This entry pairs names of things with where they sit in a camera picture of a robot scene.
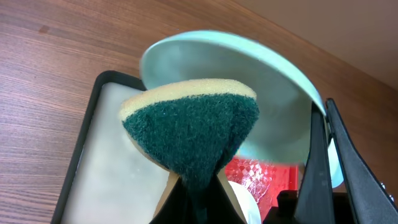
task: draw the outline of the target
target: black plastic frame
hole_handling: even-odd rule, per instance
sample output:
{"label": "black plastic frame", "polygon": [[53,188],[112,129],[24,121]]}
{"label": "black plastic frame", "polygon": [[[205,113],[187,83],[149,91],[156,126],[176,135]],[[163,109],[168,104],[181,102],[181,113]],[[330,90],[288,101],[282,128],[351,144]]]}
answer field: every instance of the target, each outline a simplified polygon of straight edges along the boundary
{"label": "black plastic frame", "polygon": [[70,159],[67,175],[65,176],[62,190],[58,198],[57,205],[55,206],[55,211],[51,220],[51,223],[53,224],[58,224],[62,221],[63,211],[68,201],[69,192],[76,175],[76,171],[81,158],[81,153],[83,152],[83,146],[86,141],[86,137],[95,112],[98,98],[100,97],[102,86],[107,83],[117,83],[131,88],[135,88],[137,90],[146,90],[144,84],[139,78],[132,77],[121,72],[105,71],[98,75],[97,79],[94,82],[93,91],[91,92],[91,96],[88,101],[86,113],[83,118],[83,123],[81,124],[80,132],[75,145],[75,150],[73,151],[72,158]]}
{"label": "black plastic frame", "polygon": [[398,224],[397,207],[356,150],[335,101],[325,104],[347,193],[332,193],[323,115],[312,103],[310,152],[299,194],[282,191],[279,207],[272,207],[263,223]]}

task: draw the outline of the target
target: black plastic holder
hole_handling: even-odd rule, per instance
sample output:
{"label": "black plastic holder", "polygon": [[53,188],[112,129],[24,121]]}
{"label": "black plastic holder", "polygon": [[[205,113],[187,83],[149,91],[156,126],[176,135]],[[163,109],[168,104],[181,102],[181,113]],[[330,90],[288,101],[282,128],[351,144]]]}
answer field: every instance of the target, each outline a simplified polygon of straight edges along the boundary
{"label": "black plastic holder", "polygon": [[333,193],[323,115],[312,104],[311,140],[301,188],[282,191],[263,223],[398,223],[398,210],[349,137],[333,99],[326,101],[326,123],[343,171],[347,193]]}

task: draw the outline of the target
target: red packaging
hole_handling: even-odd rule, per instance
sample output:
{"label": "red packaging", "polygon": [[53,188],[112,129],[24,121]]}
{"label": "red packaging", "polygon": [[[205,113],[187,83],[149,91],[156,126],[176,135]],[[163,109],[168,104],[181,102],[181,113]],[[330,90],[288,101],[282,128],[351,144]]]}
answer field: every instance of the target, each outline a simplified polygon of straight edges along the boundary
{"label": "red packaging", "polygon": [[243,185],[253,195],[264,221],[277,207],[281,190],[297,190],[297,167],[266,164],[255,159],[234,158],[225,169],[228,180]]}

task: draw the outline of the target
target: white bowl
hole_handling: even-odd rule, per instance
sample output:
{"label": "white bowl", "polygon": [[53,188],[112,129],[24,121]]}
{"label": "white bowl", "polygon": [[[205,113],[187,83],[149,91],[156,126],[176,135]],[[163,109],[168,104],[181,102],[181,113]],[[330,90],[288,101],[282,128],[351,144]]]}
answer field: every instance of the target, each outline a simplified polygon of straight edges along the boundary
{"label": "white bowl", "polygon": [[[140,73],[148,89],[198,78],[234,79],[251,87],[257,93],[260,118],[239,149],[240,156],[251,159],[305,162],[312,102],[326,115],[317,89],[297,67],[273,50],[234,34],[201,30],[168,37],[146,50]],[[328,150],[333,154],[336,149],[331,145]],[[338,168],[331,169],[333,180],[340,165],[336,157],[329,161],[330,167]]]}

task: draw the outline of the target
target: black tray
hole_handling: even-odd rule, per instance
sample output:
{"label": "black tray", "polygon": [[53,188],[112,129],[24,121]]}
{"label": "black tray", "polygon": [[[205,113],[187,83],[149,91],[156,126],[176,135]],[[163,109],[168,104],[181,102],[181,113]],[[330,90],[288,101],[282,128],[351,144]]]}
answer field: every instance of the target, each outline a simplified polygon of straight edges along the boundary
{"label": "black tray", "polygon": [[[83,124],[81,125],[75,150],[72,154],[67,175],[65,177],[65,181],[63,183],[51,223],[62,222],[62,217],[72,189],[73,181],[75,180],[76,172],[78,170],[79,161],[81,159],[83,146],[87,138],[91,120],[93,118],[102,87],[107,83],[117,83],[137,90],[146,90],[140,79],[120,72],[106,71],[98,75],[93,87],[93,91],[91,92],[85,117],[83,119]],[[223,223],[243,223],[243,221],[234,210],[226,192],[222,188],[222,185],[216,176],[214,176],[213,180],[211,181],[211,187],[207,192],[207,197],[210,198],[208,207],[209,220],[214,220],[214,222],[216,222],[215,218],[220,217],[223,220]],[[187,194],[181,185],[181,181],[178,181],[172,192],[170,193],[168,199],[164,203],[164,206],[151,223],[190,222],[190,216],[192,215],[190,210],[192,208],[189,201],[190,199],[187,198]]]}

